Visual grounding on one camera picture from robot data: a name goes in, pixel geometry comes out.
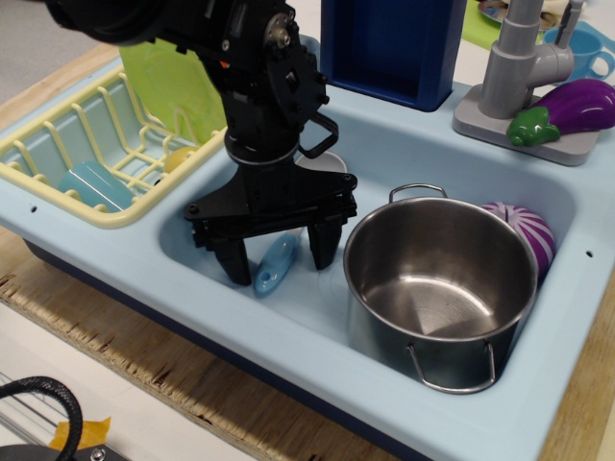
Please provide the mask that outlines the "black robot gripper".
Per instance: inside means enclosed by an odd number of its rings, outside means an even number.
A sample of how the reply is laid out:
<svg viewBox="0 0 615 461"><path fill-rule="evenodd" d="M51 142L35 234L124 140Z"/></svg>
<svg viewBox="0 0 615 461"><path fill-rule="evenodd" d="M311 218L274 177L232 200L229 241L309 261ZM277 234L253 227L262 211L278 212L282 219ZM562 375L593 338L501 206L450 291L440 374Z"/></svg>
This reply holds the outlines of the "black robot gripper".
<svg viewBox="0 0 615 461"><path fill-rule="evenodd" d="M312 171L283 161L267 167L239 166L218 189L188 204L184 218L199 246L213 247L229 279L252 283L244 241L305 227L317 270L334 261L342 227L357 214L357 177Z"/></svg>

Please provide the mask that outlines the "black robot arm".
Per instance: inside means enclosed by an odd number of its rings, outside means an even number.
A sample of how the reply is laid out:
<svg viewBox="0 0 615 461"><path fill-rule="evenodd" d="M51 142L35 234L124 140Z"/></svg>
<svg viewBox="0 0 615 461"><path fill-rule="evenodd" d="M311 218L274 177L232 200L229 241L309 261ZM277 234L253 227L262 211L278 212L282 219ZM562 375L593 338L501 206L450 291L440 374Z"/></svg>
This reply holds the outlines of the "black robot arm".
<svg viewBox="0 0 615 461"><path fill-rule="evenodd" d="M318 158L338 140L320 111L326 77L300 41L283 1L50 1L62 27L114 45L158 39L194 52L219 93L225 146L236 163L222 187L189 204L184 216L197 246L213 252L231 281L251 282L246 239L306 228L318 269L334 260L343 226L357 213L357 179L295 162L307 123L327 132L306 149Z"/></svg>

